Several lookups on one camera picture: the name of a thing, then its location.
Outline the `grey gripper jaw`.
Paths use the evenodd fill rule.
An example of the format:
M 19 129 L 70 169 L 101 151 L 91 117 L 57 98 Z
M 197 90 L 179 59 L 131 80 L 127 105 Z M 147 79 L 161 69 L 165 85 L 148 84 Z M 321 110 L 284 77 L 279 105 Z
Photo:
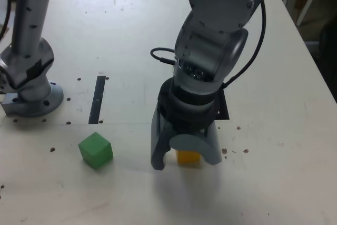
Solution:
M 208 164 L 222 161 L 215 122 L 203 132 L 180 134 L 170 139 L 178 164 L 197 164 L 202 157 Z
M 171 149 L 169 141 L 174 134 L 172 124 L 160 113 L 157 105 L 151 123 L 151 165 L 153 169 L 164 169 L 165 154 Z

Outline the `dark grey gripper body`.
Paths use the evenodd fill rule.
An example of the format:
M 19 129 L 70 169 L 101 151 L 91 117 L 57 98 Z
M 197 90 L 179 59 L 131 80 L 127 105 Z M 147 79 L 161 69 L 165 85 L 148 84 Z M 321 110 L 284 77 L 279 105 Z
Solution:
M 193 134 L 199 132 L 200 130 L 206 129 L 210 124 L 210 120 L 201 121 L 191 121 L 186 119 L 168 119 L 167 120 L 172 125 L 171 137 L 180 134 Z

